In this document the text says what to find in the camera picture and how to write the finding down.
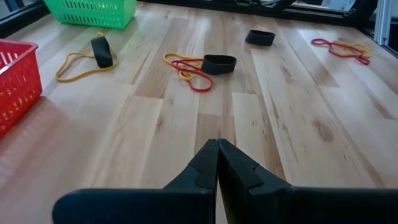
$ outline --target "black elastic band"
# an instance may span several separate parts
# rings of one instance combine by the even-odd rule
[[[113,65],[111,49],[105,37],[92,39],[91,46],[99,68],[108,68]]]
[[[261,30],[250,30],[246,37],[246,42],[260,46],[271,46],[275,39],[275,34]]]
[[[209,75],[220,75],[234,71],[236,58],[229,55],[205,55],[201,70]]]

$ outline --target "wooden table surface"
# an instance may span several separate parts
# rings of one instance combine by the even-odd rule
[[[274,45],[246,44],[250,29],[275,32]],[[97,32],[120,65],[57,82],[66,54],[90,53]],[[310,44],[319,37],[367,44],[372,62],[334,57]],[[56,199],[79,188],[162,188],[209,138],[295,185],[398,187],[398,60],[354,28],[139,3],[126,30],[47,16],[9,38],[39,44],[44,92],[0,140],[0,223],[51,223]],[[194,93],[165,52],[238,63],[211,92]],[[65,76],[90,68],[94,60],[79,60]]]

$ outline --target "red basket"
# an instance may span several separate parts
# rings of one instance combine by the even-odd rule
[[[36,44],[0,40],[0,138],[42,93]]]

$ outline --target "green plastic basket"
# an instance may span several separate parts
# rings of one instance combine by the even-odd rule
[[[136,13],[136,0],[45,0],[60,22],[123,29]]]

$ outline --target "red rubber band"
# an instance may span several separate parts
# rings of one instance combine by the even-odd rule
[[[178,72],[190,72],[190,73],[194,73],[194,74],[197,74],[197,75],[203,77],[204,79],[208,80],[208,81],[210,82],[210,85],[209,85],[209,87],[206,87],[206,88],[196,88],[196,87],[194,87],[194,86],[192,85],[191,80],[186,80],[186,82],[188,83],[189,87],[190,87],[193,91],[199,92],[199,93],[204,93],[204,92],[208,92],[208,91],[211,90],[211,88],[213,87],[213,84],[214,84],[214,83],[213,83],[213,80],[211,79],[211,77],[210,77],[209,75],[203,73],[200,69],[198,69],[198,68],[196,68],[195,66],[190,65],[189,63],[187,63],[187,62],[201,62],[201,61],[203,61],[203,59],[183,59],[183,60],[174,60],[174,61],[172,61],[172,66],[173,66],[173,68],[177,69]],[[192,69],[187,69],[187,68],[179,67],[178,65],[179,65],[180,63],[183,64],[183,65],[186,65],[186,66],[188,66],[188,67],[190,67],[190,68],[193,68],[193,70],[192,70]]]
[[[360,50],[358,50],[358,49],[356,49],[354,47],[346,46],[346,45],[343,45],[343,44],[333,43],[333,42],[327,41],[325,39],[313,39],[311,41],[311,44],[315,45],[315,46],[327,45],[327,46],[329,46],[329,53],[331,53],[331,54],[333,54],[333,55],[335,55],[337,57],[341,57],[341,58],[356,58],[359,62],[361,62],[364,65],[369,65],[371,63],[371,61],[364,56],[364,52],[362,52],[362,51],[360,51]],[[339,54],[338,52],[335,52],[333,50],[333,46],[338,46],[338,47],[341,47],[341,48],[350,49],[350,50],[352,50],[354,52],[357,52],[359,54],[342,55],[342,54]]]

